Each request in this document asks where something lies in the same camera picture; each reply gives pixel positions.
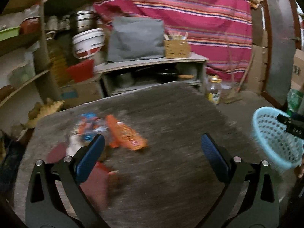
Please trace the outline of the dark red box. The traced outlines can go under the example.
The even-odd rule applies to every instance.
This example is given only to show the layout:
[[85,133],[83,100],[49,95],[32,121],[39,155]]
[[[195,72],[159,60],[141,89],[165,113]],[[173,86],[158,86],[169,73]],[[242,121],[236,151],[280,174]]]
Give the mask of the dark red box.
[[[46,157],[47,163],[56,163],[66,155],[74,156],[81,146],[68,146],[61,142]],[[97,162],[86,182],[80,185],[92,206],[101,213],[110,204],[110,196],[118,187],[118,172]]]

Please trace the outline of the clear orange-edged snack wrapper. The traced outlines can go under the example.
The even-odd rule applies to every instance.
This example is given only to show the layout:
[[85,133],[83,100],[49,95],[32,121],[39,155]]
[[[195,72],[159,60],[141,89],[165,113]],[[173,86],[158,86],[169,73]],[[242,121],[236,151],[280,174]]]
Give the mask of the clear orange-edged snack wrapper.
[[95,113],[83,113],[75,126],[76,134],[83,142],[89,143],[97,134],[101,134],[107,141],[109,137],[108,126],[104,118]]

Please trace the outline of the orange snack bag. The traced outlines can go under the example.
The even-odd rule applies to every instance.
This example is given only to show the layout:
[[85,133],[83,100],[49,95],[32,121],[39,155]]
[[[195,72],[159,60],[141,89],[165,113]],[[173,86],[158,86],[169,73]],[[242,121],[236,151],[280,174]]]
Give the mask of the orange snack bag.
[[111,148],[124,147],[138,151],[147,147],[147,140],[123,122],[118,121],[113,115],[106,116],[106,123],[111,134]]

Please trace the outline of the light blue plastic basket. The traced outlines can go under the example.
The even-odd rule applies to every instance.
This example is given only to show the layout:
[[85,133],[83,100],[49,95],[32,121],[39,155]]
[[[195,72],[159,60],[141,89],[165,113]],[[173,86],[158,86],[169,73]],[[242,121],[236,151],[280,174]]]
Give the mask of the light blue plastic basket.
[[257,109],[251,120],[252,135],[268,158],[278,167],[288,170],[301,165],[303,134],[288,132],[291,117],[273,107]]

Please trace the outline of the green plastic bag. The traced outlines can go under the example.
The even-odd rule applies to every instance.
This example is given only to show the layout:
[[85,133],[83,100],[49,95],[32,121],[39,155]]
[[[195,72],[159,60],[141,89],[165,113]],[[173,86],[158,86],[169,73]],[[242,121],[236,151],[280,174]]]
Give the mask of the green plastic bag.
[[303,100],[303,93],[296,89],[290,89],[287,94],[287,114],[296,114]]

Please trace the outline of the wooden broom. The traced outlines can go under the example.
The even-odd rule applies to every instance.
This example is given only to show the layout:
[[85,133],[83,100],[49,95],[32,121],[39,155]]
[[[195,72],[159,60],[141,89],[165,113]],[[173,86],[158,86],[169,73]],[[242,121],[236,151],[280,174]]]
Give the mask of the wooden broom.
[[253,63],[253,59],[255,56],[255,50],[253,50],[253,52],[251,53],[251,57],[250,57],[250,61],[248,63],[248,66],[246,68],[246,71],[241,79],[241,81],[239,82],[238,86],[236,86],[236,81],[235,81],[235,76],[234,76],[234,67],[232,64],[232,53],[230,50],[230,43],[229,43],[229,39],[228,39],[228,34],[225,33],[225,39],[227,42],[227,48],[228,48],[228,57],[229,57],[229,66],[230,66],[230,73],[231,73],[231,91],[228,93],[228,95],[226,97],[223,98],[223,103],[224,104],[231,104],[234,103],[236,101],[239,101],[242,99],[241,95],[240,95],[240,90],[241,87],[250,71],[250,68],[252,66]]

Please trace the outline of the cooking oil bottle yellow label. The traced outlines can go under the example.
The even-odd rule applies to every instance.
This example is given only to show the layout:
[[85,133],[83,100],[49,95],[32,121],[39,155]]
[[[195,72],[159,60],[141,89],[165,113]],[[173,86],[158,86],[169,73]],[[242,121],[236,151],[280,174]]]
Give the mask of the cooking oil bottle yellow label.
[[219,76],[217,75],[209,76],[206,97],[210,102],[212,102],[215,105],[220,103],[221,92],[222,92],[221,82],[222,80],[220,79]]

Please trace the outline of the yellow egg carton tray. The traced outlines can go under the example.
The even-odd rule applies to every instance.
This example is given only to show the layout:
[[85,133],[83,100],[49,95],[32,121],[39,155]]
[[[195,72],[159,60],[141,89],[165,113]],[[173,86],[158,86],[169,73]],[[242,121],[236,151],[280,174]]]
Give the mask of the yellow egg carton tray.
[[64,103],[64,100],[53,101],[51,98],[46,98],[45,104],[37,102],[34,108],[28,112],[28,122],[24,127],[34,128],[42,118],[60,111],[64,107]]

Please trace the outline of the grey shaggy table mat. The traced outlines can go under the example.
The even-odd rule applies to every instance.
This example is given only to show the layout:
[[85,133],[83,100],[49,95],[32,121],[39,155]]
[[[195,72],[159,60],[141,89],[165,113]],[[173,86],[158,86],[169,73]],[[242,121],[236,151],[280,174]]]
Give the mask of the grey shaggy table mat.
[[250,100],[218,108],[190,86],[173,82],[104,98],[40,120],[19,167],[14,211],[25,217],[25,198],[36,160],[65,142],[81,114],[114,115],[147,139],[141,152],[112,151],[106,166],[119,188],[101,213],[111,227],[194,227],[223,189],[201,149],[201,136],[246,162],[265,154],[250,137],[257,106]]

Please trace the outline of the cardboard box under bowl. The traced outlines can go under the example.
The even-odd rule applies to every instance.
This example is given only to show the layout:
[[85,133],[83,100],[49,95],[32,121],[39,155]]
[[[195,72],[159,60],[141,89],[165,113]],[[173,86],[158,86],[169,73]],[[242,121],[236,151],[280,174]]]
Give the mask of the cardboard box under bowl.
[[62,86],[60,92],[65,107],[73,108],[104,98],[100,79],[101,75],[95,75],[91,79]]

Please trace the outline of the wooden corner shelf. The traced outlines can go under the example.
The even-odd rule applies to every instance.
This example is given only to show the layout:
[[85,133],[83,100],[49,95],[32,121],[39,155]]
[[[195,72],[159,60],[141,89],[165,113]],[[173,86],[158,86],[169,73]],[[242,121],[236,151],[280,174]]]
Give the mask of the wooden corner shelf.
[[37,102],[61,99],[51,73],[43,0],[10,0],[1,13],[1,127],[24,123]]

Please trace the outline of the red striped hanging cloth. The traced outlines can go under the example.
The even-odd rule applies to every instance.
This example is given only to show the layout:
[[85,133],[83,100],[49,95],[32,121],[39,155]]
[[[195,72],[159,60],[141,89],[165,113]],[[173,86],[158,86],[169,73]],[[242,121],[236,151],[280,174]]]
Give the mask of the red striped hanging cloth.
[[252,49],[248,0],[105,0],[94,5],[107,26],[115,16],[151,17],[166,31],[187,35],[191,50],[208,59],[207,73],[240,81]]

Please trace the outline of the white plastic bucket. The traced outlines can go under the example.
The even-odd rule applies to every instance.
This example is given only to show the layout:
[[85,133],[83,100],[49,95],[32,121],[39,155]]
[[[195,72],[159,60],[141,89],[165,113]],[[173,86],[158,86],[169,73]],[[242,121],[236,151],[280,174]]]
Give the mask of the white plastic bucket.
[[73,56],[79,60],[94,56],[105,42],[105,33],[101,28],[81,32],[72,37]]

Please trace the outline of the green plastic tray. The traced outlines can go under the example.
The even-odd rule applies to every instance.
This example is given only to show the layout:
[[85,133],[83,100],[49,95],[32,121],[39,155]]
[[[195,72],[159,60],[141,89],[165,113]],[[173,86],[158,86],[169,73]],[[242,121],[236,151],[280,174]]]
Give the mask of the green plastic tray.
[[10,27],[0,31],[0,41],[7,40],[19,35],[19,27]]

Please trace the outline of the steel pot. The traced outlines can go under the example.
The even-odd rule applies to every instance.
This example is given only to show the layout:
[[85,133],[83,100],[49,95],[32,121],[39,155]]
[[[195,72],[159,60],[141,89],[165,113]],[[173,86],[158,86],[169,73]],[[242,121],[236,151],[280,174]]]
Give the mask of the steel pot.
[[73,34],[78,34],[97,27],[96,14],[90,10],[77,11],[70,15],[70,28]]

